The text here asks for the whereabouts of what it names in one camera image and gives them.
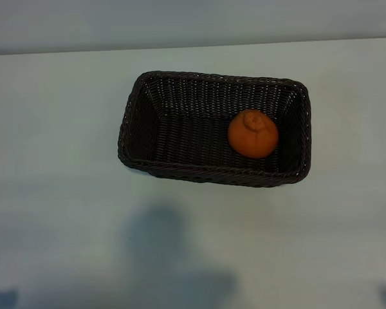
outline wicker basket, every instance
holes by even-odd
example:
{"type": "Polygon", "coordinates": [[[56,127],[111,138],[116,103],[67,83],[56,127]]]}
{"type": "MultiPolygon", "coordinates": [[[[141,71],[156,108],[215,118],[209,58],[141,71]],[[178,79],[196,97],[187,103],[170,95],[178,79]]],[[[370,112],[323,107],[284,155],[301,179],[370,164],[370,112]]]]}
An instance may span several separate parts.
{"type": "Polygon", "coordinates": [[[250,187],[301,181],[311,157],[310,101],[289,79],[154,71],[141,75],[124,113],[118,157],[153,176],[250,187]],[[228,125],[244,109],[267,114],[279,146],[265,159],[236,153],[228,125]]]}

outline woven texture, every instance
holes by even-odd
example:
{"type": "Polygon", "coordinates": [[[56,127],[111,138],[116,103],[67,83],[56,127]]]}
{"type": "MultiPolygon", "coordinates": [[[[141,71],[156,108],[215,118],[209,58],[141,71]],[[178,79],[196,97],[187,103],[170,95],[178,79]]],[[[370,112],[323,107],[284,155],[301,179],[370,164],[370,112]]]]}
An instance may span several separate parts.
{"type": "Polygon", "coordinates": [[[308,91],[293,80],[148,72],[130,94],[118,157],[163,178],[250,187],[295,183],[310,169],[310,119],[308,91]],[[244,109],[258,109],[277,125],[279,145],[267,158],[249,159],[228,145],[228,125],[244,109]]]}

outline table surface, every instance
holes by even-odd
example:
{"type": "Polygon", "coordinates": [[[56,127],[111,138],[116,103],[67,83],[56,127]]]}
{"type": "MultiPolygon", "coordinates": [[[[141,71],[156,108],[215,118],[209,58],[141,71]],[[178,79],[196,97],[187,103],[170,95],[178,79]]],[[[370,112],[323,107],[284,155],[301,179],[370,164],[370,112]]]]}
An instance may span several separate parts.
{"type": "Polygon", "coordinates": [[[379,309],[385,289],[386,39],[0,56],[0,301],[379,309]],[[308,177],[255,189],[123,166],[126,100],[152,70],[304,83],[308,177]]]}

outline wall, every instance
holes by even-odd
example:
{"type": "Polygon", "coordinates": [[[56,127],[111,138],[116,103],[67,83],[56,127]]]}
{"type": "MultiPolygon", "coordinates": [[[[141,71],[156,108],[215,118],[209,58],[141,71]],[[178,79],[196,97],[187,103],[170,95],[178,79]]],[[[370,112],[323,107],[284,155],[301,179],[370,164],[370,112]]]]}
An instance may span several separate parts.
{"type": "Polygon", "coordinates": [[[0,0],[0,53],[386,37],[386,0],[0,0]]]}

